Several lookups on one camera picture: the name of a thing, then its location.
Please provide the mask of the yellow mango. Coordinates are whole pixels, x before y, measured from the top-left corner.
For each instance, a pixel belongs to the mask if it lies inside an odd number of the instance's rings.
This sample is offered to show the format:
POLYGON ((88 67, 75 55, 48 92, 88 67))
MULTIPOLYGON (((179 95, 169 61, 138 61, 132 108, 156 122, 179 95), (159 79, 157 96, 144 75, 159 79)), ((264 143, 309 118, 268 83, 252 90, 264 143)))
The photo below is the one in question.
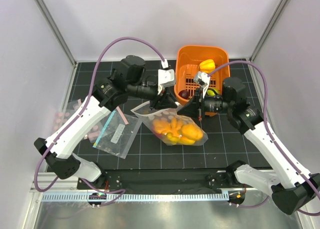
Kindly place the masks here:
POLYGON ((203 131, 196 124, 186 124, 181 127, 182 136, 194 140, 199 141, 203 138, 203 131))

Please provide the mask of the white dotted zip bag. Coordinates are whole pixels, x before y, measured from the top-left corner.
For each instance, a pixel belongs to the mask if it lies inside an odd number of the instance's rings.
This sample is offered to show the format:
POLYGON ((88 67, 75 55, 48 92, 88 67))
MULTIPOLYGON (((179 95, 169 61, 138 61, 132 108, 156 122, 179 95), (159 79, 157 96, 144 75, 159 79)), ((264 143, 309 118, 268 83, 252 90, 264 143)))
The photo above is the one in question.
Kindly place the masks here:
POLYGON ((177 103, 177 108, 152 109, 150 102, 146 101, 131 109, 131 112, 168 146, 204 145, 208 135, 192 118, 178 115, 177 111, 181 108, 182 105, 177 103))

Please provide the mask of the small orange fruit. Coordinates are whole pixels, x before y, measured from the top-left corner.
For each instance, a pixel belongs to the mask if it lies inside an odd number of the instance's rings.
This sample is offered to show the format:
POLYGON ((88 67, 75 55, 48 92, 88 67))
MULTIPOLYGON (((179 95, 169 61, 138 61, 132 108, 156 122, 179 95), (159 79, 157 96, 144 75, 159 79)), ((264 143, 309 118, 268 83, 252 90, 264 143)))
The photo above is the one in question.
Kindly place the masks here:
POLYGON ((171 124, 168 121, 161 120, 161 119, 155 119, 153 122, 153 130, 157 134, 163 134, 166 135, 168 132, 171 131, 171 124))

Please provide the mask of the yellow pear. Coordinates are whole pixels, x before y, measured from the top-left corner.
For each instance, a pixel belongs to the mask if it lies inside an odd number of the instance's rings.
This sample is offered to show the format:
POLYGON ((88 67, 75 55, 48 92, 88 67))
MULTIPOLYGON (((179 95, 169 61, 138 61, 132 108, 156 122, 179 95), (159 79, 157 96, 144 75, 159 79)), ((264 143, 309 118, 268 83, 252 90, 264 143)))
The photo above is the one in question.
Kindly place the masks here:
POLYGON ((195 142, 196 142, 195 140, 189 139, 185 136, 180 137, 178 141, 178 143, 181 145, 193 145, 195 142))

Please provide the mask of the orange plastic basket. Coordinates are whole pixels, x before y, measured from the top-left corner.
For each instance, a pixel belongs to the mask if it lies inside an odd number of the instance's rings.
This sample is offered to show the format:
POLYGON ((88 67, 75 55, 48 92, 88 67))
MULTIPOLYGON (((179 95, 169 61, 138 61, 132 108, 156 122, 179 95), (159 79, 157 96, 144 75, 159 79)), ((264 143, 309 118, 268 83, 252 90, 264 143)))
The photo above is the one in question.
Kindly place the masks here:
POLYGON ((228 103, 223 100, 223 81, 230 77, 228 53, 219 47, 186 45, 177 53, 174 93, 179 106, 176 117, 201 121, 205 116, 226 114, 228 103))

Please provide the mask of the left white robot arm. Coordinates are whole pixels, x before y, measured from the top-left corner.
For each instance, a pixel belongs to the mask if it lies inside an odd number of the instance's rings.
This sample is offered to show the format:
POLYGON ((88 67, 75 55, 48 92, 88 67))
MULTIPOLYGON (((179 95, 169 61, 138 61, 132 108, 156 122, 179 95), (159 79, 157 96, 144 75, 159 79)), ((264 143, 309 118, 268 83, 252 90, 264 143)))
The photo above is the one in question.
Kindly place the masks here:
POLYGON ((107 117, 128 97, 150 101, 153 109, 177 107, 168 91, 176 83, 175 71, 165 61, 158 70, 157 82, 143 80, 146 62, 138 56, 122 59, 110 76, 98 80, 78 110, 48 138, 37 138, 34 146, 50 169, 61 179, 71 176, 87 181, 94 189, 101 189, 108 179, 103 168, 73 153, 85 134, 100 120, 107 117))

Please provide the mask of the blue zipper clear bag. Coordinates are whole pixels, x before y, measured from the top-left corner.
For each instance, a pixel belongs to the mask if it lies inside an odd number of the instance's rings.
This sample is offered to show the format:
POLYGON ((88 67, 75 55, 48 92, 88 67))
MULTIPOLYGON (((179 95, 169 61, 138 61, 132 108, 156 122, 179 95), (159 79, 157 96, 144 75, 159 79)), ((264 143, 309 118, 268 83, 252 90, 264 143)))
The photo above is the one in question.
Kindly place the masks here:
POLYGON ((125 159, 142 122, 134 116, 114 110, 106 119, 93 147, 125 159))

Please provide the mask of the pink dotted zip bag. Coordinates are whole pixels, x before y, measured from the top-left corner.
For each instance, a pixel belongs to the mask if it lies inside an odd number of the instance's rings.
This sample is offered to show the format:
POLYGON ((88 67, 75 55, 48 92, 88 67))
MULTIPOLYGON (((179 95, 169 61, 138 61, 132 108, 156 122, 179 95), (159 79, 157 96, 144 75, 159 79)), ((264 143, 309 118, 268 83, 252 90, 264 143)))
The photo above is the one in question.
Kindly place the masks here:
POLYGON ((78 110, 46 141, 55 144, 68 142, 77 144, 97 122, 110 113, 111 111, 106 107, 100 107, 98 100, 93 96, 90 98, 87 96, 78 110))

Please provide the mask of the dark purple plum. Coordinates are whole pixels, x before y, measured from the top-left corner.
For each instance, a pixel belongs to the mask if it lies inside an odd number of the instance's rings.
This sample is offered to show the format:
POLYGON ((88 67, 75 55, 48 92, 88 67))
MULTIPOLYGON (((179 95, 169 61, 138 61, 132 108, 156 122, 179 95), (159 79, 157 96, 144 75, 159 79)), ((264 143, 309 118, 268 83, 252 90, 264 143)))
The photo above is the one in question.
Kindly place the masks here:
POLYGON ((181 98, 185 99, 185 100, 188 100, 189 97, 190 97, 190 93, 189 93, 189 91, 186 90, 186 89, 181 90, 181 91, 178 93, 178 95, 179 95, 181 98))

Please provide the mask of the green apple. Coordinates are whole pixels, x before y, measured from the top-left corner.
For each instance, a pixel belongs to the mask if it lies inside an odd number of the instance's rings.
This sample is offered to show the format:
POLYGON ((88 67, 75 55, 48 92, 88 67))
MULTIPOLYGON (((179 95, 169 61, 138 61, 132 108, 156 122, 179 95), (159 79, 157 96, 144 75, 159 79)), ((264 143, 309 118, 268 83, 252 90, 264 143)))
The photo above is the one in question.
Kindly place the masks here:
POLYGON ((208 88, 207 91, 206 91, 207 95, 208 96, 216 96, 216 95, 219 95, 220 94, 220 91, 216 88, 208 88))

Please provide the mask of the yellow bell pepper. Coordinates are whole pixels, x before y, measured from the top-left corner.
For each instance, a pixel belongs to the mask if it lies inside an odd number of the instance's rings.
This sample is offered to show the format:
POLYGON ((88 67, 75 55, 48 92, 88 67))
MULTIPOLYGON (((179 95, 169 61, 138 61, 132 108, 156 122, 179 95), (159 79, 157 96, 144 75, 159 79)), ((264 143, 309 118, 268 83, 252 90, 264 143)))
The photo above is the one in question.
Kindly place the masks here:
POLYGON ((216 63, 213 59, 207 59, 199 64, 199 70, 203 73, 210 74, 216 69, 216 63))

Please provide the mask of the black grid mat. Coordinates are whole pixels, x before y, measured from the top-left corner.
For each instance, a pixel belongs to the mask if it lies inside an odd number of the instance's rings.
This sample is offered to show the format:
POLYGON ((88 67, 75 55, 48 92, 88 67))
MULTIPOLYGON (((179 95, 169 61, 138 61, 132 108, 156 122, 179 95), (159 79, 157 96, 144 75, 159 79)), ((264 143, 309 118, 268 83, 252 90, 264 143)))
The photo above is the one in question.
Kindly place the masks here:
MULTIPOLYGON (((80 62, 75 69, 68 102, 84 99, 89 91, 95 62, 80 62)), ((240 78, 247 88, 248 103, 261 108, 253 81, 253 72, 246 64, 230 66, 230 75, 240 78)), ((97 162, 106 170, 138 169, 201 169, 225 168, 241 160, 254 168, 271 168, 256 147, 233 128, 226 114, 209 116, 195 122, 207 133, 202 146, 168 146, 141 124, 125 159, 93 148, 88 139, 73 151, 78 156, 97 162)))

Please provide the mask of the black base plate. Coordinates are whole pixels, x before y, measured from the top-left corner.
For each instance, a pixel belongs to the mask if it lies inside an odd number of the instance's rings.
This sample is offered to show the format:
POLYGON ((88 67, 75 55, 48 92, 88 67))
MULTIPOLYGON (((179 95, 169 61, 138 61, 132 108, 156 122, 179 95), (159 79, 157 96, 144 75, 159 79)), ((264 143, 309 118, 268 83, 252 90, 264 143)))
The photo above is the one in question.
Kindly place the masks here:
POLYGON ((193 169, 120 169, 107 170, 108 188, 125 189, 131 195, 200 195, 223 189, 244 190, 225 170, 193 169))

